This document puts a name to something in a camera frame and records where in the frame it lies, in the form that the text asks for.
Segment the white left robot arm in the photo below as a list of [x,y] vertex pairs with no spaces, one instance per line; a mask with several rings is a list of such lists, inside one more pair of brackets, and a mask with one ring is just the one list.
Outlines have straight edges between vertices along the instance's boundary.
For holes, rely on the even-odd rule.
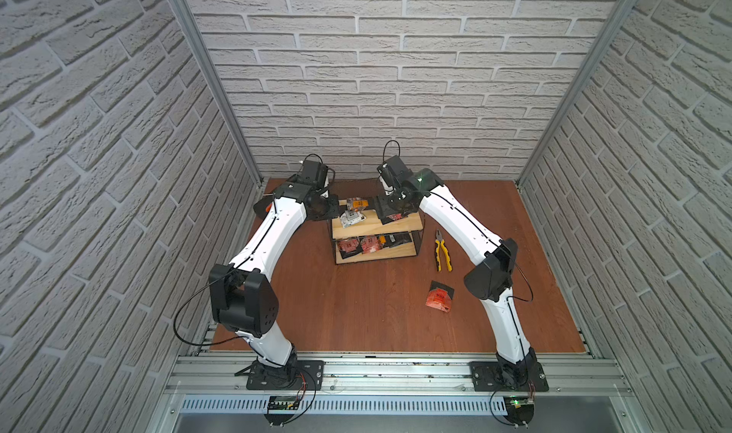
[[226,265],[215,265],[209,276],[213,319],[244,339],[263,366],[292,363],[294,345],[276,319],[279,301],[271,277],[295,231],[305,221],[333,219],[339,199],[329,185],[286,181],[257,203],[267,212],[255,235]]

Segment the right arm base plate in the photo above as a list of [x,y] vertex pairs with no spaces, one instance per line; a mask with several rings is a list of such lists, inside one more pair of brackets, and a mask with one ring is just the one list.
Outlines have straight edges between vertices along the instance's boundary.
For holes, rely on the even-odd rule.
[[541,364],[514,368],[499,362],[470,362],[471,381],[476,392],[548,392],[549,384]]

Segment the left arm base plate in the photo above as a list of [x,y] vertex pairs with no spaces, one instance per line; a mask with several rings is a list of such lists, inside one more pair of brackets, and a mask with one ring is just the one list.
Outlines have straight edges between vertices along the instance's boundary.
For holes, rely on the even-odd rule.
[[325,362],[321,360],[298,361],[287,366],[267,366],[254,361],[248,368],[248,390],[299,390],[320,391]]

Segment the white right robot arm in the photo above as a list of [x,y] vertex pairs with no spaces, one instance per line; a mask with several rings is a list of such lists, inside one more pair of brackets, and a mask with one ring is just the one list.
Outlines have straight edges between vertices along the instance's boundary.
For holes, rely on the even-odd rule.
[[483,305],[497,344],[501,376],[507,385],[523,385],[537,362],[515,307],[513,272],[518,245],[480,223],[433,171],[417,173],[400,162],[381,164],[379,180],[390,206],[401,213],[421,210],[459,244],[475,267],[464,277],[468,291]]

